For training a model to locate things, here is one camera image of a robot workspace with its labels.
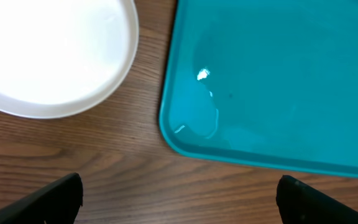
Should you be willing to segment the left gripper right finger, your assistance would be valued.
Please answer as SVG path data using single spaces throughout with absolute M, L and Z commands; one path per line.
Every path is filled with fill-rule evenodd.
M 276 203 L 283 224 L 358 224 L 358 212 L 298 179 L 284 175 Z

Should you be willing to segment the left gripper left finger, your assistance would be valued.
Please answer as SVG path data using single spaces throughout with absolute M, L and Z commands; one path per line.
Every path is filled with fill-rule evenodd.
M 83 184 L 68 174 L 0 209 L 0 224 L 74 223 L 83 206 Z

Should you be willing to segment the white plate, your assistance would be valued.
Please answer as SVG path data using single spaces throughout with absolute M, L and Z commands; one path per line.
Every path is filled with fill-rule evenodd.
M 133 0 L 0 0 L 0 111 L 82 113 L 121 85 L 138 43 Z

